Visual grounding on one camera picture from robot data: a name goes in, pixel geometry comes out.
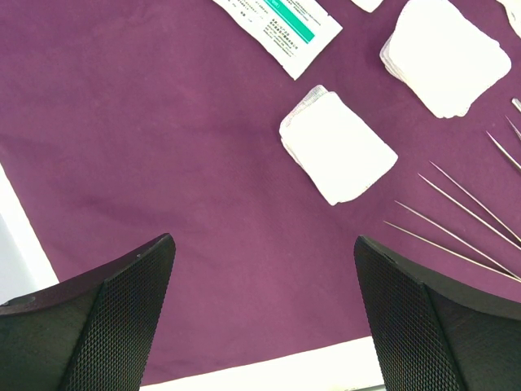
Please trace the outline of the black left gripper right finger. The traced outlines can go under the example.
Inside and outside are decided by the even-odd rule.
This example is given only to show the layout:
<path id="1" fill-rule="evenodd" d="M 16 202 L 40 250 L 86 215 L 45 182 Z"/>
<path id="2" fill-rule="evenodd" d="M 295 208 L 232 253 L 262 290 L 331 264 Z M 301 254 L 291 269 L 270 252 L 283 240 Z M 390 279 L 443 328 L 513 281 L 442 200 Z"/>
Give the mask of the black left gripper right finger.
<path id="1" fill-rule="evenodd" d="M 518 390 L 520 304 L 359 236 L 354 261 L 388 390 Z"/>

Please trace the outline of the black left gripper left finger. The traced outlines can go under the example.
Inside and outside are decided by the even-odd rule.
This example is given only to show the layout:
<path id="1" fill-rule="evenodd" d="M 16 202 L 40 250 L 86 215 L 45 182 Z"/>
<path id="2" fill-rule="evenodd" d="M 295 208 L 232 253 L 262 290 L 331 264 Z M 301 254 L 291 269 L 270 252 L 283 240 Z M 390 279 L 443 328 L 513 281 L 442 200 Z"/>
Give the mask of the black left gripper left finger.
<path id="1" fill-rule="evenodd" d="M 176 252 L 162 234 L 1 305 L 3 390 L 138 390 Z"/>

